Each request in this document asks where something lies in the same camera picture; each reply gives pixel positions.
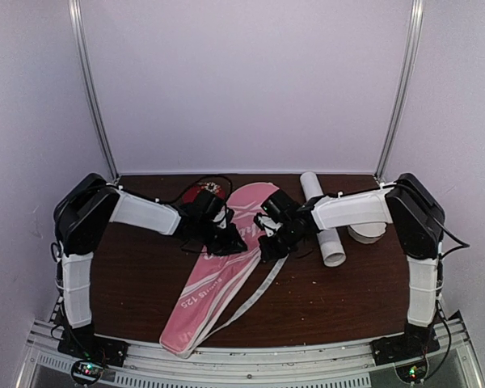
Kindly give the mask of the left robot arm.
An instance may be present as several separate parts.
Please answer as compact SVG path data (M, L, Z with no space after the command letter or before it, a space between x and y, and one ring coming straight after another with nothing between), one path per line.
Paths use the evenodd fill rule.
M162 201L127 191L88 174L53 211L57 287L63 298L64 317L74 330L69 346L83 359L95 357L99 339L83 327L92 323L90 306L91 261L111 223L152 230L163 236L203 245L209 255L228 256L247 250L228 199L201 189L189 202Z

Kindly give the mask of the white shuttlecock tube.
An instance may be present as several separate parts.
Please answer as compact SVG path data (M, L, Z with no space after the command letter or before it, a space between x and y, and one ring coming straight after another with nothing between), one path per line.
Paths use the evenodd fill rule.
M318 177L314 172L304 172L300 176L300 183L306 200L323 195L323 190L318 181ZM346 260L344 248L340 241L337 229L321 231L317 234L317 240L323 263L326 267L338 267Z

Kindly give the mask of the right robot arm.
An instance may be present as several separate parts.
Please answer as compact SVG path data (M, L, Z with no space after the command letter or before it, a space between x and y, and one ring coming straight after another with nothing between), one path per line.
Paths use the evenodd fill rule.
M385 226L395 229L409 268L407 323L413 326L399 337L404 356L416 356L429 343L429 327L436 316L440 294L441 252L445 211L412 174L368 191L318 195L304 204L285 191L274 191L254 217L264 232L259 238L263 261L275 261L297 250L312 234L340 227Z

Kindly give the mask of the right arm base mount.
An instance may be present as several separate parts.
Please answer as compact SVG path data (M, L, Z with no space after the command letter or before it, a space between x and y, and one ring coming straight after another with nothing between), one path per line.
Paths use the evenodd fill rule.
M432 324L410 323L403 333L375 339L370 347L376 366L394 364L397 377L408 384L421 383L429 375L427 356L441 348Z

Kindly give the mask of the pink racket bag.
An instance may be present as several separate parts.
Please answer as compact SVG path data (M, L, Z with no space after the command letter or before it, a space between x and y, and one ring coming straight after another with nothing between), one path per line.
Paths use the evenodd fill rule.
M219 327L215 323L231 303L261 260L258 238L264 232L254 223L261 205L278 187L269 182L246 184L228 199L233 222L247 251L228 256L206 253L194 268L162 330L159 343L168 352L186 359L210 336L243 316L267 291L285 264L279 259L256 291Z

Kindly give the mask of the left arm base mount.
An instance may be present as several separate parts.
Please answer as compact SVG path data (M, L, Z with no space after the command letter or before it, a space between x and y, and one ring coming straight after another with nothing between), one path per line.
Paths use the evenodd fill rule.
M93 324L72 328L65 320L57 346L59 353L75 358L70 366L70 376L80 386L97 383L108 367L122 367L129 344L119 339L109 339L95 334Z

